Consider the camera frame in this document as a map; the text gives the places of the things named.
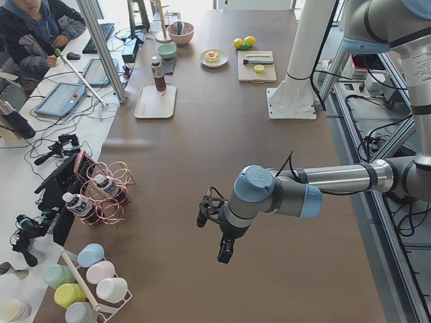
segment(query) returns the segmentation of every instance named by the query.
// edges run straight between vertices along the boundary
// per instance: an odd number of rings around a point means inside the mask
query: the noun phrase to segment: dark bottle
[[[0,100],[0,113],[21,137],[29,139],[35,136],[36,131],[17,110],[12,108],[9,102]]]
[[[77,217],[84,219],[89,224],[95,224],[99,221],[95,204],[86,197],[66,192],[63,194],[63,200],[66,202],[67,209]]]
[[[118,185],[111,177],[98,174],[94,180],[102,194],[117,200],[119,204],[125,204],[129,200],[124,188],[121,185]]]
[[[153,72],[154,77],[154,83],[156,84],[156,89],[159,92],[165,92],[166,91],[166,82],[164,81],[164,72],[163,72],[163,66],[157,56],[153,56],[151,58],[151,70]]]

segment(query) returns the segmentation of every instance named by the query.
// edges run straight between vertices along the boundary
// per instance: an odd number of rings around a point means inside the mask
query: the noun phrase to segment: white tray
[[[176,84],[166,83],[166,91],[156,90],[154,83],[144,83],[135,108],[135,118],[170,118],[174,114]]]

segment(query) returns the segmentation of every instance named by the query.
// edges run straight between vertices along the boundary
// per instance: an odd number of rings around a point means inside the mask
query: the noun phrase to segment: green tip
[[[63,57],[63,53],[58,48],[55,49],[54,54],[57,57]]]

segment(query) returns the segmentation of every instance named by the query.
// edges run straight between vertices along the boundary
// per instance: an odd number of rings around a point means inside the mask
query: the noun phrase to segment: dark jacket
[[[40,8],[44,18],[37,22],[12,0],[0,7],[0,34],[21,77],[31,81],[40,81],[48,71],[46,58],[54,54],[51,44],[58,35],[72,40],[86,29],[82,16],[60,0],[42,0]]]

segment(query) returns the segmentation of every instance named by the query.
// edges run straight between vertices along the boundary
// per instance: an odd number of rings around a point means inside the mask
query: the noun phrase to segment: black keyboard
[[[100,29],[102,31],[103,37],[105,40],[108,40],[109,36],[114,31],[113,23],[99,24]],[[90,38],[84,49],[82,50],[83,54],[97,54],[97,48],[94,44],[94,41]]]

